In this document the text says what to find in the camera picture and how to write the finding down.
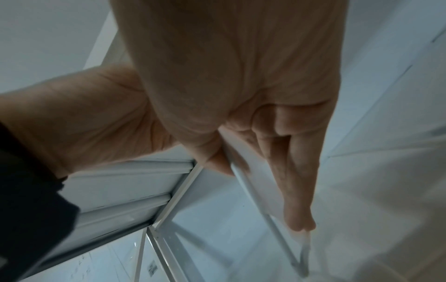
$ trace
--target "hand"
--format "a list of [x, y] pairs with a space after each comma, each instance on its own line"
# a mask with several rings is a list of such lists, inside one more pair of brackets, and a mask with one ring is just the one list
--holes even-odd
[[94, 68], [0, 95], [0, 122], [57, 177], [177, 144], [129, 66]]
[[293, 230], [312, 230], [319, 156], [340, 85], [344, 0], [111, 0], [160, 121], [231, 173], [218, 128], [263, 155]]

